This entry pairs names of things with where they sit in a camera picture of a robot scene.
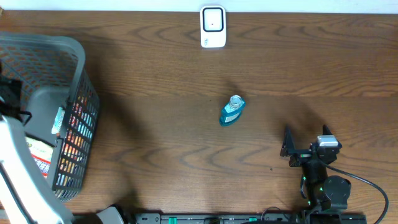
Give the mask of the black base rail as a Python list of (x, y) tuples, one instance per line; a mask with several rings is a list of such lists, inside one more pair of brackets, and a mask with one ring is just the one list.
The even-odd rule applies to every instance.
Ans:
[(138, 224), (242, 224), (242, 223), (310, 223), (310, 224), (367, 224), (364, 215), (319, 215), (313, 214), (308, 218), (291, 218), (290, 215), (281, 213), (267, 213), (265, 215), (178, 215), (159, 213), (134, 214), (135, 223)]

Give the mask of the blue mouthwash bottle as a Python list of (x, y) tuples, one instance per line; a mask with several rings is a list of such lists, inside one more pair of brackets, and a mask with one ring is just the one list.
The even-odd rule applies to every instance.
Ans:
[(239, 95), (233, 95), (221, 110), (220, 125), (229, 126), (236, 122), (246, 106), (245, 100)]

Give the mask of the green wet wipes pack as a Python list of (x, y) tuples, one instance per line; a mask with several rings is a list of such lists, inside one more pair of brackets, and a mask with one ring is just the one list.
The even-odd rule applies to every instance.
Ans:
[(51, 129), (52, 134), (60, 134), (64, 116), (65, 110), (62, 107), (59, 107)]

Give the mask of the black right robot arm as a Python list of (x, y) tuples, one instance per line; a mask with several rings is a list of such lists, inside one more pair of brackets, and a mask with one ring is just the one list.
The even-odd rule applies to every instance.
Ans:
[(285, 128), (280, 156), (289, 158), (289, 166), (300, 167), (300, 193), (308, 208), (293, 213), (289, 223), (366, 223), (365, 215), (344, 214), (348, 208), (351, 182), (338, 175), (328, 175), (326, 167), (337, 159), (341, 143), (326, 125), (323, 134), (308, 149), (297, 149), (289, 128)]

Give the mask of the white barcode scanner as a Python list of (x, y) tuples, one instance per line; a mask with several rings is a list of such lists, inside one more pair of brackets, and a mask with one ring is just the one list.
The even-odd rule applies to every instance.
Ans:
[(203, 48), (222, 48), (226, 45), (226, 11), (222, 6), (201, 8), (200, 43)]

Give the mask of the yellow snack bag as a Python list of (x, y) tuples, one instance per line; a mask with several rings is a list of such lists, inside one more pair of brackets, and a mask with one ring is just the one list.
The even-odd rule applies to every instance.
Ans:
[(48, 177), (51, 165), (53, 147), (42, 141), (30, 137), (26, 137), (25, 140), (27, 142), (29, 151), (32, 154), (32, 157), (34, 158), (34, 161), (36, 162), (42, 175), (46, 179)]

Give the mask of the grey plastic shopping basket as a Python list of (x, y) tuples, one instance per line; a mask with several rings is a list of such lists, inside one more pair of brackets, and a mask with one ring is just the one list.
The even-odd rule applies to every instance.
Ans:
[[(1, 33), (1, 80), (19, 80), (15, 93), (1, 98), (29, 112), (22, 116), (27, 137), (53, 147), (47, 183), (67, 202), (82, 187), (98, 124), (100, 99), (85, 72), (85, 51), (70, 37)], [(65, 110), (60, 134), (51, 129), (58, 108)]]

